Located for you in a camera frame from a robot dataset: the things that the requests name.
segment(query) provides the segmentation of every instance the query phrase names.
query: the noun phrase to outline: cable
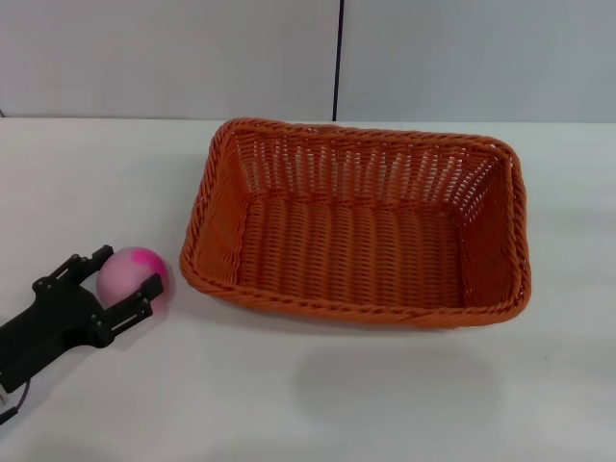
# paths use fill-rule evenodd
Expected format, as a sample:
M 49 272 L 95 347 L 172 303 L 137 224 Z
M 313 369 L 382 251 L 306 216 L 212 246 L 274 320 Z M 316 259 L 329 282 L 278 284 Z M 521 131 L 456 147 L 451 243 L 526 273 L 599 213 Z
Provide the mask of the cable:
M 19 402 L 17 403 L 17 405 L 7 409 L 2 414 L 0 414 L 0 425 L 5 424 L 9 419 L 17 415 L 17 412 L 19 412 L 19 409 L 21 409 L 21 406 L 23 406 L 23 403 L 26 400 L 26 397 L 28 396 L 29 391 L 30 391 L 30 380 L 26 382 L 26 386 L 23 389 L 23 393 L 21 394 L 21 398 L 19 399 Z
M 336 74 L 334 76 L 334 102 L 331 113 L 331 120 L 335 122 L 338 118 L 338 89 L 340 87 L 340 59 L 343 51 L 343 25 L 345 22 L 345 0 L 340 0 L 338 8 L 338 44 L 336 45 Z
M 19 399 L 19 402 L 16 405 L 17 410 L 21 409 L 21 406 L 23 406 L 23 401 L 26 400 L 26 397 L 28 397 L 28 392 L 30 391 L 30 380 L 28 380 L 26 382 L 26 388 L 23 389 L 23 393 L 21 394 L 21 398 Z

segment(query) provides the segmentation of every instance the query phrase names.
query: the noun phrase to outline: white wall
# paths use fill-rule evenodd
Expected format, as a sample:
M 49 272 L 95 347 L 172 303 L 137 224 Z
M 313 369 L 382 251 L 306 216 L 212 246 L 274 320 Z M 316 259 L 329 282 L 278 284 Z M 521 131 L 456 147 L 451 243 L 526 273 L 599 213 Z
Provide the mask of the white wall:
M 339 119 L 616 121 L 614 0 L 350 0 Z
M 338 0 L 0 0 L 7 116 L 328 119 Z

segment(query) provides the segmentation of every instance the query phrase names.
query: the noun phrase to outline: pink ball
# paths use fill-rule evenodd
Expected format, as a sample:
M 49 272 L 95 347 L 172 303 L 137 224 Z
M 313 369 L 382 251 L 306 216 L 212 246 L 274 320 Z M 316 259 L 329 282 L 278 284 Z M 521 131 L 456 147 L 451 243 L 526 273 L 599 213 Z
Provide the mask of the pink ball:
M 165 260 L 143 247 L 125 247 L 112 255 L 98 273 L 96 291 L 107 307 L 139 289 L 143 281 L 158 272 L 165 291 L 152 301 L 153 310 L 167 308 L 169 274 Z

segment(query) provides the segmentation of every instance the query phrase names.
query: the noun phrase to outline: orange wicker basket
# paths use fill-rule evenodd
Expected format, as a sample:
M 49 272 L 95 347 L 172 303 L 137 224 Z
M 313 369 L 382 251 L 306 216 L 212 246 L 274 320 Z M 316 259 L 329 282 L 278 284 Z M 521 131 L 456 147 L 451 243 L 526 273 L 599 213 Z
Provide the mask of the orange wicker basket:
M 212 140 L 180 268 L 199 291 L 263 311 L 507 321 L 530 297 L 520 163 L 481 136 L 231 120 Z

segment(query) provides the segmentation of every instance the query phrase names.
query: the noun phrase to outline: white table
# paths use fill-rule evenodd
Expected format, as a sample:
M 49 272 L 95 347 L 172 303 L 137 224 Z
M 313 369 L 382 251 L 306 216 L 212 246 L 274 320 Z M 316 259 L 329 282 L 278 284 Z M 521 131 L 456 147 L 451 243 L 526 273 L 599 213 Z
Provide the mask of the white table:
M 616 125 L 356 124 L 491 135 L 522 159 L 526 311 L 421 333 L 263 316 L 188 287 L 177 260 L 219 125 L 0 119 L 3 321 L 102 244 L 156 249 L 177 282 L 165 320 L 34 378 L 0 460 L 616 460 Z

